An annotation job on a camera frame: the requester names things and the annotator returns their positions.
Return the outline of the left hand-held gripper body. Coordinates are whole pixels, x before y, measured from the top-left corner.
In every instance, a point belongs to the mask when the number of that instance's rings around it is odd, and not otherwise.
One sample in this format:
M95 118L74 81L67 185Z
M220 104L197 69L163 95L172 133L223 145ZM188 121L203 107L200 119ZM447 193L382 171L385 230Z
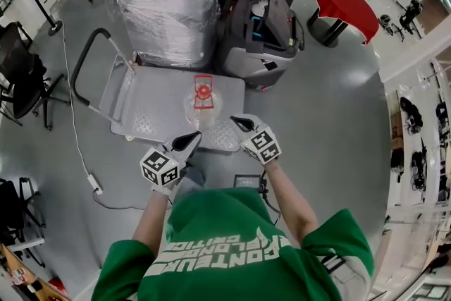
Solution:
M153 191L163 195L172 193L175 184L184 176L189 161L181 159L180 149L171 148L174 138L151 147L140 160L142 176L152 184Z

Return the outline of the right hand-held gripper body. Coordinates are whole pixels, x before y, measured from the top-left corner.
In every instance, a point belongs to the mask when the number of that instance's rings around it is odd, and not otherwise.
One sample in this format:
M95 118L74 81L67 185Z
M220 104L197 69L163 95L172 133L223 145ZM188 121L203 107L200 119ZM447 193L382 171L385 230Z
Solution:
M263 121L258 128L247 128L246 133L235 132L240 139L241 148L261 165L266 165L282 154L274 132Z

